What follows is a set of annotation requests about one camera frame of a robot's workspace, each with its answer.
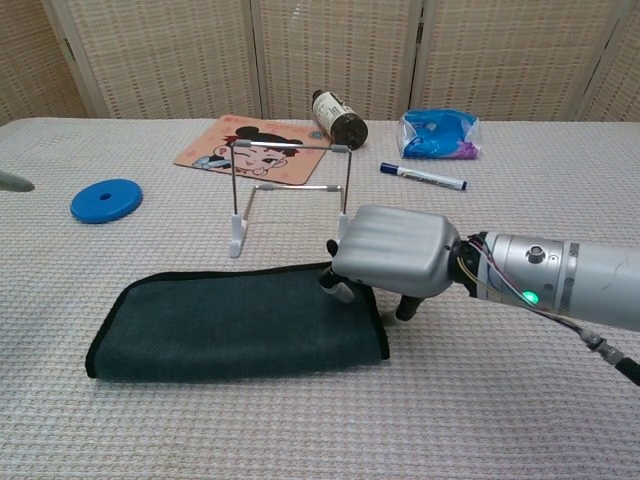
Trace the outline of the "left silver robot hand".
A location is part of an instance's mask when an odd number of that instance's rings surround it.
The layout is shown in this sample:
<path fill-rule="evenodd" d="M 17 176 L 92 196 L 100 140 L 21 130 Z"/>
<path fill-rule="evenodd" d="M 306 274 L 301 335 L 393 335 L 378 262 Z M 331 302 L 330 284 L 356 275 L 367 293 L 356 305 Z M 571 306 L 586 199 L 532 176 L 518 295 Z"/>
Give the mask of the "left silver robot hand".
<path fill-rule="evenodd" d="M 1 191 L 26 193 L 34 189 L 35 185 L 31 181 L 3 170 L 0 171 Z"/>

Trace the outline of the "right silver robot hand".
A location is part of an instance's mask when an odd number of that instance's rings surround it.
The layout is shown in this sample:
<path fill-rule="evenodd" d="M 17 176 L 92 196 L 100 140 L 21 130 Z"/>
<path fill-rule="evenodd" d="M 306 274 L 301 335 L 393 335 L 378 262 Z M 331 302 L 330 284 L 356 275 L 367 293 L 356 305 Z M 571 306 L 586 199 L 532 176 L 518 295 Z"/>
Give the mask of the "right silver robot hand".
<path fill-rule="evenodd" d="M 454 282 L 458 230 L 440 214 L 363 205 L 337 241 L 327 242 L 331 265 L 319 277 L 325 293 L 343 303 L 354 299 L 349 282 L 401 296 L 391 316 L 413 318 L 421 303 Z"/>

